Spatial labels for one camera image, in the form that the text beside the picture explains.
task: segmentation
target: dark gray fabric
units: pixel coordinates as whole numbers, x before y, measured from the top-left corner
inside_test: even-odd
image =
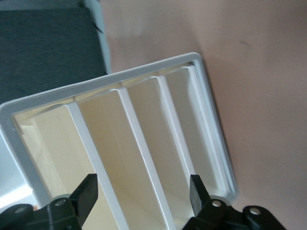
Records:
[[[105,74],[87,8],[0,11],[0,103]]]

